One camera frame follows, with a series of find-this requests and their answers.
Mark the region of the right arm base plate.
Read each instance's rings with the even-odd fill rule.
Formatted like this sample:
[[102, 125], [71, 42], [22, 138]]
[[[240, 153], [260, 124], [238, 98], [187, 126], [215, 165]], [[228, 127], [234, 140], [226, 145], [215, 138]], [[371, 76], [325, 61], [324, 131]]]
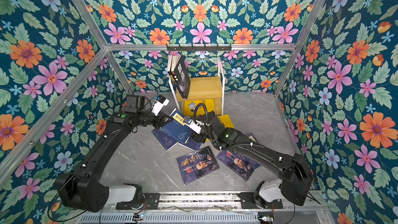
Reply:
[[280, 199], [267, 202], [254, 192], [241, 192], [237, 195], [240, 198], [242, 209], [282, 209], [283, 204]]

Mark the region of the purple book orange calligraphy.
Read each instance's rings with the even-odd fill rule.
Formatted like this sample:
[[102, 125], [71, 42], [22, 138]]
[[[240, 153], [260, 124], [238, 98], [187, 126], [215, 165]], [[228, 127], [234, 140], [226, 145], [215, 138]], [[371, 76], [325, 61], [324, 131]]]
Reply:
[[209, 146], [176, 159], [184, 185], [193, 183], [220, 169]]

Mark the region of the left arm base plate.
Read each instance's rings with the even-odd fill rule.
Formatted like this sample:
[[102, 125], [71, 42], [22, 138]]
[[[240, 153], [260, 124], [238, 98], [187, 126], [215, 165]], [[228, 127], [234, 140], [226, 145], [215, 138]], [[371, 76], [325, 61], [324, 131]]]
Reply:
[[160, 202], [159, 193], [139, 193], [129, 202], [117, 203], [117, 210], [154, 210]]

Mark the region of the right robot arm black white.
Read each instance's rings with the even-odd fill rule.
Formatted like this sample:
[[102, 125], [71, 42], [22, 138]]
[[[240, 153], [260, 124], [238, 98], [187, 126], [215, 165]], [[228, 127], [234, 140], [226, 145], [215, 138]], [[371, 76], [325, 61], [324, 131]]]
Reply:
[[235, 128], [226, 128], [214, 112], [201, 116], [199, 120], [185, 117], [183, 122], [194, 131], [195, 138], [200, 142], [209, 139], [215, 149], [248, 158], [278, 177], [272, 182], [261, 183], [255, 197], [266, 202], [286, 199], [297, 206], [304, 205], [314, 176], [302, 155], [277, 152]]

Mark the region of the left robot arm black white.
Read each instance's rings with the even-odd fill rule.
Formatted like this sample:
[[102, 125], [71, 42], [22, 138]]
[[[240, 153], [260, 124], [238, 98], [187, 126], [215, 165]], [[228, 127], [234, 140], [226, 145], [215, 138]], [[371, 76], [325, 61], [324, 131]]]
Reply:
[[62, 204], [88, 212], [98, 212], [107, 205], [126, 204], [132, 209], [144, 206], [140, 185], [125, 183], [108, 187], [100, 183], [102, 174], [122, 141], [138, 126], [151, 125], [156, 129], [170, 123], [172, 118], [163, 113], [114, 114], [89, 153], [68, 174], [60, 174], [55, 181]]

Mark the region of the navy book Sunzi label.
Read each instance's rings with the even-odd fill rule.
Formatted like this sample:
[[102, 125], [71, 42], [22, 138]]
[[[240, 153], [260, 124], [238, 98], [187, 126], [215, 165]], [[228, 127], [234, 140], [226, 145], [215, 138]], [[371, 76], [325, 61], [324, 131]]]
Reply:
[[170, 116], [173, 120], [169, 124], [161, 127], [162, 130], [170, 134], [178, 142], [193, 134], [193, 130], [183, 123], [184, 115], [178, 109], [175, 108]]

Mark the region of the black book red spine text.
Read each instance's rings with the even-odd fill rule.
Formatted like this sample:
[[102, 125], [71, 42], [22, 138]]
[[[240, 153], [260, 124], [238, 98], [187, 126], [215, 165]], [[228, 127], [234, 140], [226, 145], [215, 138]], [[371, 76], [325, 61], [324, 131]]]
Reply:
[[176, 61], [177, 61], [177, 60], [178, 60], [178, 56], [177, 56], [177, 55], [174, 55], [174, 56], [171, 56], [171, 57], [169, 58], [168, 63], [167, 63], [167, 72], [168, 72], [168, 74], [169, 74], [169, 76], [170, 76], [172, 82], [175, 82], [173, 72], [174, 72], [175, 64], [176, 64]]

